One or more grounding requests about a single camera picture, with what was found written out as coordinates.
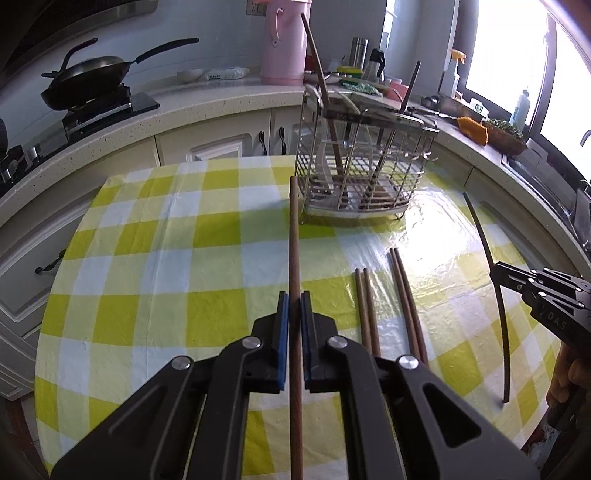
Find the speckled countertop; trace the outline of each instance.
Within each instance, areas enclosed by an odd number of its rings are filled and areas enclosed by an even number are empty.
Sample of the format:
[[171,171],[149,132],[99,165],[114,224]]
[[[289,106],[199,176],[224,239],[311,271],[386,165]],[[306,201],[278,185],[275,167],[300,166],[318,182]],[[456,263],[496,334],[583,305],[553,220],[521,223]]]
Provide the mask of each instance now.
[[[33,198],[76,170],[132,143],[153,135],[235,113],[296,106],[302,87],[261,85],[255,78],[188,86],[165,87],[149,92],[160,108],[122,121],[72,145],[37,167],[0,199],[0,226]],[[398,102],[384,100],[394,107]],[[453,125],[439,122],[437,143],[459,155],[505,189],[562,247],[581,274],[591,278],[591,263],[554,212],[516,175],[502,165],[502,155],[464,137]]]

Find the cabinet door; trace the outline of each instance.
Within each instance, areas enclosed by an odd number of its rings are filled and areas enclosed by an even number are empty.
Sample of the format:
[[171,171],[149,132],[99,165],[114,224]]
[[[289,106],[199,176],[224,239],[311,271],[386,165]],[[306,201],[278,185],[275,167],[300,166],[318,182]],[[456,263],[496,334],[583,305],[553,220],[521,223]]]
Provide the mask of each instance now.
[[274,108],[271,112],[269,155],[295,155],[300,136],[300,106]]
[[0,395],[14,400],[35,382],[35,348],[0,323]]
[[13,378],[4,374],[0,370],[0,395],[9,400],[16,400],[19,397],[32,391],[30,387],[21,385],[16,382]]
[[162,165],[212,158],[262,155],[262,132],[268,151],[271,112],[257,111],[199,122],[156,137]]
[[[89,206],[90,200],[86,200],[65,209],[0,258],[0,322],[19,337],[41,323],[59,267],[56,260],[67,248]],[[39,267],[51,264],[54,267],[49,271],[37,272]]]

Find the table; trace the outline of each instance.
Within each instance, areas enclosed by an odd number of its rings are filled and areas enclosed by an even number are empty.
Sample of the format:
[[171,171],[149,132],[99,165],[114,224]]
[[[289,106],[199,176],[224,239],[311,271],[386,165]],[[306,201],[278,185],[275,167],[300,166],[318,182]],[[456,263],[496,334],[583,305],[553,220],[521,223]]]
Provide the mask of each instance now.
[[[287,290],[294,157],[210,160],[109,179],[57,273],[41,327],[35,406],[49,470],[176,355],[200,360],[246,336]],[[524,260],[476,206],[495,259]],[[314,311],[359,340],[353,272],[372,271],[382,356],[408,352],[386,252],[398,246],[431,369],[517,445],[545,411],[558,341],[504,291],[511,401],[502,405],[501,333],[488,266],[461,189],[429,169],[393,219],[300,227],[302,288]],[[307,478],[345,478],[336,394],[303,394]],[[288,397],[251,396],[244,475],[289,471]]]

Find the thermos handle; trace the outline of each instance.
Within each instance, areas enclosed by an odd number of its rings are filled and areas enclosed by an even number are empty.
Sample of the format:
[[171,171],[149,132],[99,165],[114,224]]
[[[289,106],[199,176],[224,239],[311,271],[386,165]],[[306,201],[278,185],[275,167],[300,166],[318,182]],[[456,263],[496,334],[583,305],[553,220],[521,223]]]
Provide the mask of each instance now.
[[282,8],[278,8],[275,12],[275,26],[271,22],[271,37],[273,38],[273,46],[278,47],[279,43],[281,43],[281,39],[279,38],[279,15],[283,15],[285,11]]
[[386,68],[386,61],[385,59],[382,57],[379,59],[379,69],[378,69],[378,78],[380,78],[382,76],[382,72],[384,71],[384,68]]

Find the sponge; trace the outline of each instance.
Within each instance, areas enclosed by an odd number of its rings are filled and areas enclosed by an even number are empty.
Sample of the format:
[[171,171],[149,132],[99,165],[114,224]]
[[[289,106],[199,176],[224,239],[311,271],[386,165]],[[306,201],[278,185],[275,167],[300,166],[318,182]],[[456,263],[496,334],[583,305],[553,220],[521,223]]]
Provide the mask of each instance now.
[[488,131],[484,125],[479,124],[468,116],[461,116],[457,119],[457,124],[460,127],[460,132],[468,138],[474,140],[483,147],[488,143]]

